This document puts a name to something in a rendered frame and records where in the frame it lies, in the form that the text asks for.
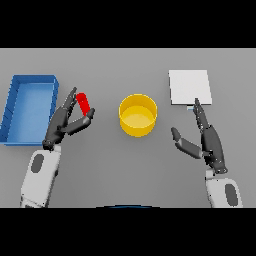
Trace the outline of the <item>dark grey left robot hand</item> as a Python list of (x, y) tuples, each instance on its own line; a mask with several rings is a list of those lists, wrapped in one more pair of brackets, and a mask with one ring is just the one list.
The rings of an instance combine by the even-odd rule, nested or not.
[(68, 94), (65, 102), (60, 106), (53, 114), (44, 140), (42, 141), (42, 146), (44, 150), (53, 151), (54, 146), (60, 144), (66, 134), (72, 136), (86, 129), (94, 117), (95, 109), (91, 108), (84, 116), (81, 118), (69, 122), (69, 118), (73, 112), (74, 106), (77, 103), (76, 97), (77, 88), (74, 87)]

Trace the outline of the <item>blue tray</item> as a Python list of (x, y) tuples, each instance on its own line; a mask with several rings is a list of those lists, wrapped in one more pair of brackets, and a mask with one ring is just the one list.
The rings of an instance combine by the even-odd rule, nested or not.
[(56, 109), (55, 75), (13, 75), (0, 123), (0, 144), (41, 146)]

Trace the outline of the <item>pale square measuring scale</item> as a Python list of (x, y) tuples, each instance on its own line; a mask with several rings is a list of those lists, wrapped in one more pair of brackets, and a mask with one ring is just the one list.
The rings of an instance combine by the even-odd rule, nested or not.
[(206, 70), (170, 70), (168, 76), (172, 105), (193, 106), (195, 99), (201, 105), (212, 104)]

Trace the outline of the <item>yellow bowl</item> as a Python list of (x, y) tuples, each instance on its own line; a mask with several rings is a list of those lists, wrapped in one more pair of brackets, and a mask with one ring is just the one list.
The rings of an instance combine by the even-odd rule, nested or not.
[(122, 130), (133, 137), (148, 135), (156, 124), (158, 107), (145, 94), (131, 94), (119, 105), (118, 117)]

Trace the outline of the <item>red beaker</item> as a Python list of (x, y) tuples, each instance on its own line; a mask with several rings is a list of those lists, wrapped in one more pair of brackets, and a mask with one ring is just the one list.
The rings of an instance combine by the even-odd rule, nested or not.
[(80, 106), (80, 109), (84, 116), (90, 111), (90, 104), (88, 102), (87, 96), (85, 93), (80, 92), (76, 94), (76, 100)]

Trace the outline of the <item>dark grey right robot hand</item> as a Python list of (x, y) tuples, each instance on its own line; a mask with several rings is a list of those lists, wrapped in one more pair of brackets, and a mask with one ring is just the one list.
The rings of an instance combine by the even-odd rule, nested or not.
[(224, 151), (220, 137), (215, 128), (208, 123), (206, 114), (198, 98), (194, 101), (193, 113), (201, 134), (201, 146), (198, 146), (183, 138), (179, 131), (171, 128), (175, 146), (181, 152), (194, 159), (204, 159), (215, 174), (226, 174), (228, 169), (225, 164)]

